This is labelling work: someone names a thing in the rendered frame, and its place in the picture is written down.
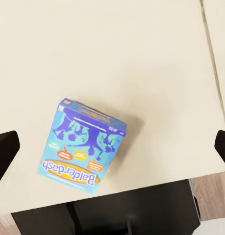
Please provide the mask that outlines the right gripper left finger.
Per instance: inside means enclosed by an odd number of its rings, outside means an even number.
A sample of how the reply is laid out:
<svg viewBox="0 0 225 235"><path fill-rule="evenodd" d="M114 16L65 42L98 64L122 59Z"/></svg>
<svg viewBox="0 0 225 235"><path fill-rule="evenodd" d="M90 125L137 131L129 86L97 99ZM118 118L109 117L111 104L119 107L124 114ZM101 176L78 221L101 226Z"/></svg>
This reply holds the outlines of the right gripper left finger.
<svg viewBox="0 0 225 235"><path fill-rule="evenodd" d="M20 150L20 141L16 130L0 134L0 180Z"/></svg>

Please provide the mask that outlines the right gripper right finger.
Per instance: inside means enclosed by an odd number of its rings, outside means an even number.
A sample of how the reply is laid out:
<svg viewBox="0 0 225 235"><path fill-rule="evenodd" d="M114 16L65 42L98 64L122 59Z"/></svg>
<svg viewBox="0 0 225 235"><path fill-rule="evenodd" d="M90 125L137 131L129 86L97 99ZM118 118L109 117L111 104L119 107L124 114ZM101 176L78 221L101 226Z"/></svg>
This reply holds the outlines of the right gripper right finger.
<svg viewBox="0 0 225 235"><path fill-rule="evenodd" d="M225 131L219 130L215 139L214 147L225 162Z"/></svg>

